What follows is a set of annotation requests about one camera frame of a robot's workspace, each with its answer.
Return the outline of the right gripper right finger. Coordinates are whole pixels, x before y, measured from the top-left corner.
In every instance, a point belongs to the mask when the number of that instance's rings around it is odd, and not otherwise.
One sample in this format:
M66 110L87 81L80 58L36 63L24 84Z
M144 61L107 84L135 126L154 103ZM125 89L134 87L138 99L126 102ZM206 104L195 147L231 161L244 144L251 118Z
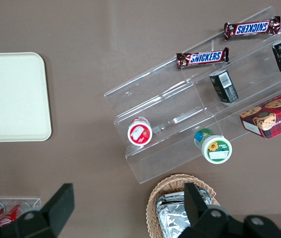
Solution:
M227 238L229 217L225 209L217 205L206 205L193 183L184 185L184 208L190 226L181 238Z

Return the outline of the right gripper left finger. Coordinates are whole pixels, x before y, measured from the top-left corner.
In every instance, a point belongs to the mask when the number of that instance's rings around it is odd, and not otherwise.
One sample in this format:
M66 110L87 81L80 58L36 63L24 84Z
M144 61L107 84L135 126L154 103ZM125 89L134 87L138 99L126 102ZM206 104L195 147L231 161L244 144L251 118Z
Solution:
M73 184L65 183L40 210L31 210L17 219L17 237L57 238L74 207Z

